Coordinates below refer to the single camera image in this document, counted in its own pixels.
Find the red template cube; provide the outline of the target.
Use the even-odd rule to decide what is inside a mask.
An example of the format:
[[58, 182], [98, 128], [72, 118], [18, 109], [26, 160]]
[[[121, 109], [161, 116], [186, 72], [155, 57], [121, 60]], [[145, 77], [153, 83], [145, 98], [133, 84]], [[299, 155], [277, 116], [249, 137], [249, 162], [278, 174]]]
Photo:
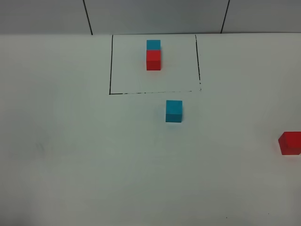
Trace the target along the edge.
[[146, 51], [146, 70], [147, 71], [161, 70], [161, 50]]

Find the blue template cube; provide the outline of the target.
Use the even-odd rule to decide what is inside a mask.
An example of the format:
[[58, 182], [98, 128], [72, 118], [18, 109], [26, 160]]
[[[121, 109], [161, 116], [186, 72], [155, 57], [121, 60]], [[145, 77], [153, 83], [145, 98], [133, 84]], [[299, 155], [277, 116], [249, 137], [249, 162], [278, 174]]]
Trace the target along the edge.
[[160, 40], [147, 40], [146, 41], [147, 50], [161, 50]]

